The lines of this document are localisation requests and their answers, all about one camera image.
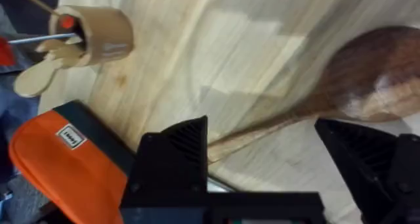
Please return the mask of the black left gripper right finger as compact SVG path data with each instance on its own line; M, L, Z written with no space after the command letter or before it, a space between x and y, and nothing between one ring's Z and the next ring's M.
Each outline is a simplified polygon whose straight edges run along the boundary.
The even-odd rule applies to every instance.
M419 136L330 119L314 127L363 223L419 222Z

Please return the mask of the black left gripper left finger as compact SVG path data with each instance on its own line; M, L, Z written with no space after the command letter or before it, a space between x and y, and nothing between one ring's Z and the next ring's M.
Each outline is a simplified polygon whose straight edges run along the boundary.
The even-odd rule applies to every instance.
M207 116L144 134L120 206L204 206L206 198Z

